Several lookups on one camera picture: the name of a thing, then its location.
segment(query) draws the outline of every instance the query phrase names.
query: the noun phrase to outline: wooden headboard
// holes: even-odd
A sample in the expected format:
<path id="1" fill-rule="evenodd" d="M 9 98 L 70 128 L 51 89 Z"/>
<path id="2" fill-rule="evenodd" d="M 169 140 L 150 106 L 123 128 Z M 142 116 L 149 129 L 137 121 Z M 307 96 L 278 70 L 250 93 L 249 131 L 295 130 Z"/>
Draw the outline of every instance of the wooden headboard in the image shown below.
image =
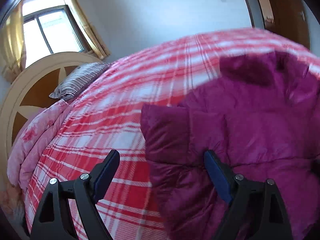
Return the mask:
<path id="1" fill-rule="evenodd" d="M 0 172 L 6 178 L 12 143 L 28 117 L 57 100 L 49 98 L 57 85 L 77 66 L 101 62 L 81 52 L 60 52 L 26 68 L 12 83 L 0 109 Z"/>

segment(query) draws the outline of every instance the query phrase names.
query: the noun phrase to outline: window pane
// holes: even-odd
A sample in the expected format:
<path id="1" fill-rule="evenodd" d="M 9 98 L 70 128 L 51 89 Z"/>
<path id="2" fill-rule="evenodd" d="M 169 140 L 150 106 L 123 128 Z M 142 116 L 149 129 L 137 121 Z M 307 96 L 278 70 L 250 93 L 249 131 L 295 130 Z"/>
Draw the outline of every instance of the window pane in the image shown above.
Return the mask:
<path id="1" fill-rule="evenodd" d="M 23 0 L 22 15 L 58 5 L 65 5 L 64 0 Z"/>
<path id="2" fill-rule="evenodd" d="M 27 51 L 26 67 L 29 67 L 37 60 L 50 55 L 50 51 L 45 44 L 36 20 L 25 23 L 23 25 L 23 31 Z"/>
<path id="3" fill-rule="evenodd" d="M 64 10 L 42 15 L 39 20 L 53 53 L 83 50 Z"/>

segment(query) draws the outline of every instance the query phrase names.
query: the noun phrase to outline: curtain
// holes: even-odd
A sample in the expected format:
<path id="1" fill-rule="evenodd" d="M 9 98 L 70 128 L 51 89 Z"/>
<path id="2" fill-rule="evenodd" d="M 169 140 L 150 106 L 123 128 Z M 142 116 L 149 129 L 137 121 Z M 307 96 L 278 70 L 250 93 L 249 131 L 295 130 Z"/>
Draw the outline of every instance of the curtain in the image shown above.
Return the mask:
<path id="1" fill-rule="evenodd" d="M 0 29 L 0 56 L 1 75 L 12 83 L 26 66 L 22 1 Z"/>
<path id="2" fill-rule="evenodd" d="M 81 32 L 83 33 L 85 39 L 89 43 L 91 49 L 99 57 L 99 59 L 104 59 L 110 55 L 107 46 L 103 43 L 102 39 L 98 36 L 93 26 L 87 20 L 84 12 L 82 11 L 78 0 L 64 0 L 69 6 L 70 11 L 75 18 Z"/>

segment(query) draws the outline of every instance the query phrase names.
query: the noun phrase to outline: striped pillowcase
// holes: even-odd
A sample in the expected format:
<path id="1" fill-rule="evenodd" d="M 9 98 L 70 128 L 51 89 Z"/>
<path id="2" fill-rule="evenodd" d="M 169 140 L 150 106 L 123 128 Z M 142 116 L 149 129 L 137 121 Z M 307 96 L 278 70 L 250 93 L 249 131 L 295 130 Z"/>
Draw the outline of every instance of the striped pillowcase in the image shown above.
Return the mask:
<path id="1" fill-rule="evenodd" d="M 105 62 L 80 65 L 57 86 L 49 97 L 62 98 L 66 101 L 78 96 L 110 66 L 110 63 Z"/>

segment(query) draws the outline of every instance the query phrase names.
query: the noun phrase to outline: red plaid bedsheet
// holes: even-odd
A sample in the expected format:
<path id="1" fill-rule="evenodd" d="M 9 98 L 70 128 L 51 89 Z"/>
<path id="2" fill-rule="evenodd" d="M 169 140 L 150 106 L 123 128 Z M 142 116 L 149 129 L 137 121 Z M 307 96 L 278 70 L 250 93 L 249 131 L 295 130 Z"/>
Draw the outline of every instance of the red plaid bedsheet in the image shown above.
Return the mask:
<path id="1" fill-rule="evenodd" d="M 187 36 L 116 61 L 73 103 L 57 136 L 43 152 L 25 195 L 29 230 L 50 178 L 76 179 L 111 149 L 120 166 L 97 209 L 113 239 L 167 239 L 148 178 L 140 111 L 144 103 L 177 104 L 198 85 L 219 77 L 219 57 L 273 50 L 295 54 L 320 76 L 320 59 L 303 46 L 259 29 Z M 75 201 L 71 213 L 86 239 Z"/>

